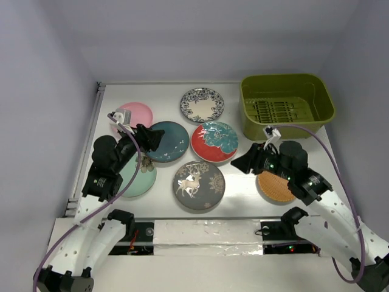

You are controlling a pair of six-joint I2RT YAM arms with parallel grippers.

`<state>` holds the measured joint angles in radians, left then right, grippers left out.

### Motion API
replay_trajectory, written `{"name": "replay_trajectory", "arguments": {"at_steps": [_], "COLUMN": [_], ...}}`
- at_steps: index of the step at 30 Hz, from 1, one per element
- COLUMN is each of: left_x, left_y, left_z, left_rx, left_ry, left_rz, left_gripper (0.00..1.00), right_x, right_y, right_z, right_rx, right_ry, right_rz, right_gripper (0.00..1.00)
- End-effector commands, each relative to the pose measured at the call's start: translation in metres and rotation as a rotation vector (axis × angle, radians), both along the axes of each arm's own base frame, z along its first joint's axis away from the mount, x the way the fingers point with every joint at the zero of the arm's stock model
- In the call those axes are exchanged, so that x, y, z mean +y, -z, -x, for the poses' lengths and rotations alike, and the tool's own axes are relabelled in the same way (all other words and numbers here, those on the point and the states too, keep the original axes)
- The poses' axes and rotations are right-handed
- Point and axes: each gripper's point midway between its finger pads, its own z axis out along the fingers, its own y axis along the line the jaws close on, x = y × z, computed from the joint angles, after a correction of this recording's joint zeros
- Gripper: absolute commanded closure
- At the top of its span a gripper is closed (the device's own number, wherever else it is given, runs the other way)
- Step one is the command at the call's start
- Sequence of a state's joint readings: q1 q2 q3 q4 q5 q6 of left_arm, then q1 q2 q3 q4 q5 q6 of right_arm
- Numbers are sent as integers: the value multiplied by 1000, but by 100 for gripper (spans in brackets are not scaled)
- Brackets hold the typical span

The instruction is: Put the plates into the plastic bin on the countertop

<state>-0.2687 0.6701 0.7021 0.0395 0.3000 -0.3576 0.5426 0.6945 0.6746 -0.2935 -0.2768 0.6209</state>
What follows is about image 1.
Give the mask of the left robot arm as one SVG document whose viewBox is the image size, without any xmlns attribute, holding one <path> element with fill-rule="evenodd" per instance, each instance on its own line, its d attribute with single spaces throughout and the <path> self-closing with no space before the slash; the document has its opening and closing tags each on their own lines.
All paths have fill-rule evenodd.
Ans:
<svg viewBox="0 0 389 292">
<path fill-rule="evenodd" d="M 133 156 L 157 150 L 164 131 L 141 124 L 121 139 L 105 135 L 93 145 L 89 169 L 72 227 L 49 249 L 33 278 L 34 291 L 92 291 L 97 270 L 120 240 L 134 237 L 135 221 L 130 212 L 114 209 L 126 187 L 120 174 Z"/>
</svg>

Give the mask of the grey reindeer plate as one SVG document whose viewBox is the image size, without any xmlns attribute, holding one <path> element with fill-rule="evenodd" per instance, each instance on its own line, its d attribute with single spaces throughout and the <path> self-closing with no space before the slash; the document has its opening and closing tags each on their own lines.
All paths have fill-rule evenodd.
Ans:
<svg viewBox="0 0 389 292">
<path fill-rule="evenodd" d="M 224 175 L 217 166 L 206 161 L 182 165 L 173 178 L 173 193 L 184 207 L 205 211 L 218 205 L 225 192 Z"/>
</svg>

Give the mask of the dark teal glazed plate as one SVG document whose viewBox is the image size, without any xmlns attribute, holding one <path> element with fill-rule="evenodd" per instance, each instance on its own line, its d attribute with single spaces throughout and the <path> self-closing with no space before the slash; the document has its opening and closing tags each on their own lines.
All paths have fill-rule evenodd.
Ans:
<svg viewBox="0 0 389 292">
<path fill-rule="evenodd" d="M 172 162 L 185 154 L 190 138 L 187 130 L 173 121 L 163 121 L 151 126 L 152 130 L 164 130 L 159 147 L 146 155 L 155 162 Z"/>
</svg>

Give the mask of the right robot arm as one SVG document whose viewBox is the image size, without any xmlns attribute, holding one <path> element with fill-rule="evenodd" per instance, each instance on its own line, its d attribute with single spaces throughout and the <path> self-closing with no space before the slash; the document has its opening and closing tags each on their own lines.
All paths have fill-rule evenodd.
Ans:
<svg viewBox="0 0 389 292">
<path fill-rule="evenodd" d="M 284 237 L 298 236 L 321 248 L 351 273 L 363 291 L 388 287 L 388 242 L 362 223 L 332 185 L 309 168 L 308 154 L 298 142 L 282 142 L 279 148 L 254 143 L 231 164 L 245 174 L 267 172 L 285 179 L 293 196 L 324 221 L 315 224 L 307 211 L 293 207 L 281 216 Z"/>
</svg>

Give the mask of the red teal flower plate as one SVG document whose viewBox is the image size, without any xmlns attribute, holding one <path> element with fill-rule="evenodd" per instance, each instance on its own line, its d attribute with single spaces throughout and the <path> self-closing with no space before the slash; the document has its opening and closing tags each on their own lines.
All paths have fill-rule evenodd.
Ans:
<svg viewBox="0 0 389 292">
<path fill-rule="evenodd" d="M 238 150 L 236 131 L 224 122 L 211 121 L 200 124 L 191 135 L 191 147 L 201 159 L 222 163 L 231 159 Z"/>
</svg>

